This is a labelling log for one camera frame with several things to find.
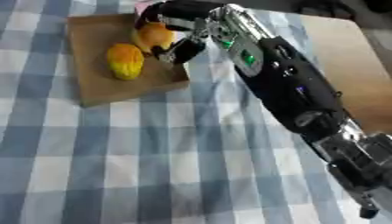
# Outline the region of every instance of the table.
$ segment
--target table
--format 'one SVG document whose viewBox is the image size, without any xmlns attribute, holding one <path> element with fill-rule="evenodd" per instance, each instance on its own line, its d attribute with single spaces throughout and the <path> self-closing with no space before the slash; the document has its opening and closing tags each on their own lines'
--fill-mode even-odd
<svg viewBox="0 0 392 224">
<path fill-rule="evenodd" d="M 343 92 L 346 108 L 367 133 L 392 134 L 392 76 L 361 29 L 348 20 L 301 18 L 326 78 Z"/>
<path fill-rule="evenodd" d="M 368 223 L 211 42 L 189 88 L 81 108 L 65 18 L 132 5 L 0 2 L 0 223 Z M 300 16 L 256 15 L 317 63 Z"/>
</svg>

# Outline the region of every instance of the orange muffin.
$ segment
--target orange muffin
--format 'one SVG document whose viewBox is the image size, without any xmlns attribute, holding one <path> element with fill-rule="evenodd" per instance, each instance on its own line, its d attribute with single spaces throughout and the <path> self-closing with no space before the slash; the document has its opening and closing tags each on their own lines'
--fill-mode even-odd
<svg viewBox="0 0 392 224">
<path fill-rule="evenodd" d="M 168 49 L 174 41 L 174 32 L 167 30 L 162 23 L 148 23 L 139 30 L 133 30 L 131 39 L 143 52 L 151 53 L 153 46 Z"/>
<path fill-rule="evenodd" d="M 115 44 L 108 49 L 107 60 L 115 77 L 133 80 L 142 71 L 144 56 L 139 48 L 130 44 Z"/>
</svg>

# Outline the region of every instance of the checkered tablecloth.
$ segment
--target checkered tablecloth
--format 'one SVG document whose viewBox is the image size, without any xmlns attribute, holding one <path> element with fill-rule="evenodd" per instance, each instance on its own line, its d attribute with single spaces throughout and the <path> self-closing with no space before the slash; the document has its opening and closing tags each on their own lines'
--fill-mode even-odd
<svg viewBox="0 0 392 224">
<path fill-rule="evenodd" d="M 65 18 L 133 4 L 0 1 L 1 224 L 368 223 L 211 42 L 189 88 L 81 108 Z M 315 61 L 298 16 L 255 13 Z"/>
</svg>

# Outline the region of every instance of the green led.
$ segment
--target green led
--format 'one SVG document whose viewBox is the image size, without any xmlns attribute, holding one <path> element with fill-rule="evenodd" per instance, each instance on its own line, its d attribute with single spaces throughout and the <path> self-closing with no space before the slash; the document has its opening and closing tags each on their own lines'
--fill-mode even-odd
<svg viewBox="0 0 392 224">
<path fill-rule="evenodd" d="M 233 44 L 231 41 L 221 41 L 224 48 L 228 49 Z"/>
<path fill-rule="evenodd" d="M 249 52 L 247 52 L 246 50 L 243 50 L 241 53 L 241 57 L 242 59 L 245 61 L 245 63 L 248 66 L 251 66 L 253 64 L 253 62 L 255 62 L 255 57 L 252 56 Z"/>
</svg>

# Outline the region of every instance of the robotic hand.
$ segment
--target robotic hand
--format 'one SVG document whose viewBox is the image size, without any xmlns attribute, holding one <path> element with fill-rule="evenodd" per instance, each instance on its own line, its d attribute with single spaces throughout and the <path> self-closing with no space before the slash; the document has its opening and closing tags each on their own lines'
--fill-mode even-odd
<svg viewBox="0 0 392 224">
<path fill-rule="evenodd" d="M 341 92 L 287 41 L 235 4 L 155 3 L 136 21 L 136 29 L 147 22 L 189 32 L 167 51 L 151 49 L 173 64 L 203 51 L 210 36 L 265 108 L 326 161 L 328 171 L 360 204 L 362 218 L 375 217 L 379 209 L 392 213 L 392 137 L 367 136 L 343 108 Z"/>
</svg>

